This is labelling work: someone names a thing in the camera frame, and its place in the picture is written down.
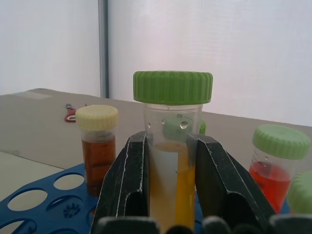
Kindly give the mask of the grey vertical frame post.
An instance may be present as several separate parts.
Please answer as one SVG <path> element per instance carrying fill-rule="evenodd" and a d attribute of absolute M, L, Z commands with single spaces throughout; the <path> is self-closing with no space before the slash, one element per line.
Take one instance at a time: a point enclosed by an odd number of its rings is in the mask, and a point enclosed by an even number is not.
<path fill-rule="evenodd" d="M 108 0 L 98 0 L 100 93 L 109 98 Z"/>

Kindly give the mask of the red and black tool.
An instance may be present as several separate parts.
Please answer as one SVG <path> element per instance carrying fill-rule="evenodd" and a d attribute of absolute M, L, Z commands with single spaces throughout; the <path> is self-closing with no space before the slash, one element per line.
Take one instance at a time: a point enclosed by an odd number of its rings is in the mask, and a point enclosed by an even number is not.
<path fill-rule="evenodd" d="M 76 122 L 76 109 L 70 103 L 65 104 L 67 114 L 64 117 L 65 122 Z"/>

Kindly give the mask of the yellow liquid tube green cap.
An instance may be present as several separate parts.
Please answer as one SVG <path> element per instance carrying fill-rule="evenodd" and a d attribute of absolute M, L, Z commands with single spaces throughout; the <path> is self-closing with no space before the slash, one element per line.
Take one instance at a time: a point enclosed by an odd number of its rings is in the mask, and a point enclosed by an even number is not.
<path fill-rule="evenodd" d="M 195 226 L 195 161 L 186 139 L 199 134 L 212 87 L 213 76 L 207 72 L 134 73 L 134 99 L 144 104 L 149 147 L 150 216 L 161 234 L 176 225 Z"/>

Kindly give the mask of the blue test tube rack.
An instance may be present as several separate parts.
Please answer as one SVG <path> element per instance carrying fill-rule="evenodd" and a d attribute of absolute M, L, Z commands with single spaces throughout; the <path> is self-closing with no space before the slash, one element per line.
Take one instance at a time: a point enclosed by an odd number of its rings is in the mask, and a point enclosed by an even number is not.
<path fill-rule="evenodd" d="M 0 234 L 90 234 L 98 198 L 84 166 L 29 183 L 0 201 Z"/>

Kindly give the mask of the brown liquid tube cream cap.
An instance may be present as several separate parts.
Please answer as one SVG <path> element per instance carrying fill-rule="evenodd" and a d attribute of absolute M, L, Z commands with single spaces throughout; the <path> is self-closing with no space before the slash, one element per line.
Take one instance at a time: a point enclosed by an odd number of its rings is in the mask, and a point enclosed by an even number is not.
<path fill-rule="evenodd" d="M 116 158 L 115 128 L 118 110 L 109 105 L 89 105 L 76 111 L 81 132 L 87 191 L 99 196 L 106 173 Z"/>

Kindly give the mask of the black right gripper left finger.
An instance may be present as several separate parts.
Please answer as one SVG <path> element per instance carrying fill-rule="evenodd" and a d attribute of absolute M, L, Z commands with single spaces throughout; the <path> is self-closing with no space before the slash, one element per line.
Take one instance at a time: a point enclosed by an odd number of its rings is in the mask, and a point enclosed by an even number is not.
<path fill-rule="evenodd" d="M 94 219 L 92 234 L 103 217 L 149 216 L 149 149 L 144 131 L 127 139 L 107 172 Z"/>

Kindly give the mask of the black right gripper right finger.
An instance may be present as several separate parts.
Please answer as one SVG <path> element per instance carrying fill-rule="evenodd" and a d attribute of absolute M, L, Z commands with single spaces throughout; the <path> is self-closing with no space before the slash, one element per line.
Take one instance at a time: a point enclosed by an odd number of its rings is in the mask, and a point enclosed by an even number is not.
<path fill-rule="evenodd" d="M 249 172 L 215 139 L 188 134 L 202 234 L 269 234 L 275 211 Z"/>

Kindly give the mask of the red liquid tube green cap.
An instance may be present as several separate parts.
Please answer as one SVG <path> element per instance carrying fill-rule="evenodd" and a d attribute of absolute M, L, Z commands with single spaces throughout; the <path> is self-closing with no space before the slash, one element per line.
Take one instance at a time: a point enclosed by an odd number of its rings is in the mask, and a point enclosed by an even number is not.
<path fill-rule="evenodd" d="M 280 213 L 298 162 L 306 157 L 311 139 L 303 132 L 264 124 L 253 134 L 249 173 L 276 213 Z"/>

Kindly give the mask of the green cap at right edge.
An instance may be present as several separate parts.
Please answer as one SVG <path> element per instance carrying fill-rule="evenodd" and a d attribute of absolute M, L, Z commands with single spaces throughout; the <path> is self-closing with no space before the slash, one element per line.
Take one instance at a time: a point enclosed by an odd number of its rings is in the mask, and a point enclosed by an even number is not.
<path fill-rule="evenodd" d="M 312 171 L 301 172 L 292 179 L 287 203 L 294 214 L 312 214 Z"/>

